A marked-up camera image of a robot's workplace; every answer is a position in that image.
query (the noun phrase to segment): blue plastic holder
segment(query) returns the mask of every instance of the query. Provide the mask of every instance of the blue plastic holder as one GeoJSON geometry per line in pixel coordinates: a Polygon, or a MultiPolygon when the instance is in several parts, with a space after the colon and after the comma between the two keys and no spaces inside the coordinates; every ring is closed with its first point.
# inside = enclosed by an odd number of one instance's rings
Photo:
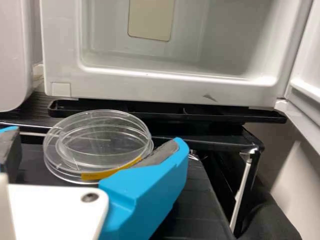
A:
{"type": "Polygon", "coordinates": [[[187,180],[189,147],[174,141],[178,150],[162,163],[123,169],[99,182],[109,196],[100,240],[149,239],[165,219],[187,180]]]}

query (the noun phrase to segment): clear plastic petri dish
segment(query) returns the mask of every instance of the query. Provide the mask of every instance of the clear plastic petri dish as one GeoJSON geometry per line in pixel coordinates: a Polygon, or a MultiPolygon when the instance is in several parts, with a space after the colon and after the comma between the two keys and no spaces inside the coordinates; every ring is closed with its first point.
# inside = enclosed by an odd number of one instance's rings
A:
{"type": "Polygon", "coordinates": [[[101,173],[130,167],[153,148],[143,121],[117,110],[93,110],[67,117],[53,126],[43,141],[47,168],[57,177],[79,184],[95,184],[99,176],[104,176],[101,173]],[[98,177],[84,177],[89,174],[98,177]]]}

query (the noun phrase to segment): white door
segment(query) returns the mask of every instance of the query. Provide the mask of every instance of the white door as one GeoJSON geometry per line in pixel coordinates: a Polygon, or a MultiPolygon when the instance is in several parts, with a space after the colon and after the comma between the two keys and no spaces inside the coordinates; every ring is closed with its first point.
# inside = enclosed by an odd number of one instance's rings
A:
{"type": "Polygon", "coordinates": [[[283,111],[320,154],[320,0],[313,1],[290,76],[283,111]]]}
{"type": "Polygon", "coordinates": [[[274,107],[284,96],[311,3],[42,0],[45,91],[274,107]]]}

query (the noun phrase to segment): black tray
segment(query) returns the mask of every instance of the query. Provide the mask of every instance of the black tray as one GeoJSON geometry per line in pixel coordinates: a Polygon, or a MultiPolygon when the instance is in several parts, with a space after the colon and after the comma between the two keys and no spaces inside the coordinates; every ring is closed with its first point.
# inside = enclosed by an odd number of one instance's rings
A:
{"type": "Polygon", "coordinates": [[[278,123],[287,118],[273,110],[257,110],[242,106],[216,106],[162,102],[120,101],[100,99],[53,100],[48,113],[54,118],[98,109],[120,110],[142,120],[214,121],[228,123],[278,123]]]}

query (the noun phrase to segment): white plastic housing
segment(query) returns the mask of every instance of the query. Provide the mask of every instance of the white plastic housing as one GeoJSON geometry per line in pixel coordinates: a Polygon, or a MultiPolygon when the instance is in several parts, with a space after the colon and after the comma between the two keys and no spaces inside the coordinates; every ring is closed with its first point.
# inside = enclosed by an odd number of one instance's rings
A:
{"type": "Polygon", "coordinates": [[[0,112],[32,91],[33,64],[42,60],[39,0],[0,0],[0,112]]]}
{"type": "Polygon", "coordinates": [[[45,91],[273,107],[284,96],[311,2],[175,0],[170,39],[161,41],[129,36],[130,0],[42,0],[45,91]]]}

